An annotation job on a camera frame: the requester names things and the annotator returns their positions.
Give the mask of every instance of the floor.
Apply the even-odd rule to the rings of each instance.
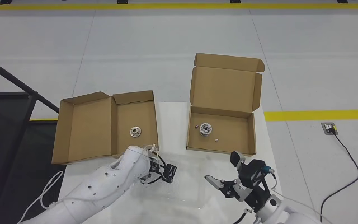
[[[264,111],[356,109],[357,20],[354,10],[0,11],[0,65],[56,105],[94,91],[188,101],[195,53],[239,55],[265,63]],[[19,89],[1,77],[0,90]],[[33,113],[55,116],[41,104]],[[358,159],[358,121],[329,121]],[[267,123],[283,193],[316,210],[358,175],[321,122]],[[332,197],[323,213],[355,223],[357,190]]]

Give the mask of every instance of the open cardboard box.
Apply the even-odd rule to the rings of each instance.
[[[255,155],[252,112],[260,106],[262,75],[257,72],[265,70],[263,61],[197,53],[194,65],[187,149]],[[213,128],[208,136],[195,128],[202,123]]]
[[[139,126],[140,136],[130,136]],[[158,144],[153,91],[109,96],[103,92],[63,99],[52,163],[123,154],[128,146]]]

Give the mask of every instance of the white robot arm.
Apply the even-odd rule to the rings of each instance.
[[[134,181],[139,178],[143,181],[150,171],[153,172],[153,168],[159,171],[160,167],[163,169],[164,166],[149,157],[146,150],[129,146],[116,162],[98,168],[63,199],[50,205],[50,208],[40,215],[22,223],[82,223],[110,206],[130,188]],[[168,179],[172,181],[175,170],[166,176],[166,181]]]
[[[150,172],[160,174],[159,179],[171,183],[176,167],[165,162],[159,156],[152,156],[149,152],[137,146],[129,146],[125,153],[114,163],[98,168],[89,178],[80,183],[67,196],[50,205],[42,214],[21,222],[24,224],[79,224],[94,214],[110,206],[122,196],[136,181],[147,181]],[[247,212],[254,212],[254,224],[277,224],[283,212],[289,214],[285,224],[319,224],[314,217],[296,212],[285,204],[284,200],[270,194],[265,182],[265,176],[274,171],[266,166],[262,160],[252,160],[245,164],[245,157],[239,152],[233,152],[230,158],[236,167],[239,177],[232,181],[218,180],[212,176],[205,179],[226,198],[236,198],[239,202],[246,202],[247,209],[234,224],[240,223]]]
[[[271,194],[265,181],[267,174],[272,174],[276,179],[274,170],[262,160],[252,160],[245,164],[245,157],[239,152],[232,152],[230,161],[236,167],[239,177],[232,181],[218,180],[212,176],[205,176],[205,179],[217,190],[220,190],[226,198],[236,198],[239,202],[246,202],[251,210],[245,210],[241,218],[234,224],[243,220],[247,212],[254,212],[256,220],[253,224],[277,224],[283,212],[289,217],[285,224],[319,224],[313,216],[299,213],[287,206],[284,200]]]

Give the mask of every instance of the yellow floor line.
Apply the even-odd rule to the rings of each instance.
[[[31,118],[30,121],[31,122],[35,122],[35,121],[48,121],[48,120],[57,120],[57,118]]]
[[[358,4],[10,4],[0,10],[214,10],[214,9],[263,9],[263,10],[332,10],[358,9]]]
[[[295,120],[349,120],[358,119],[358,110],[302,110],[267,111],[267,122],[289,122]],[[57,120],[57,118],[32,118],[31,121]]]

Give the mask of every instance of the floor outlet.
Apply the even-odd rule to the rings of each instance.
[[[326,135],[333,135],[333,133],[329,131],[330,128],[333,128],[336,132],[336,135],[338,135],[337,128],[333,122],[322,122],[321,125]]]

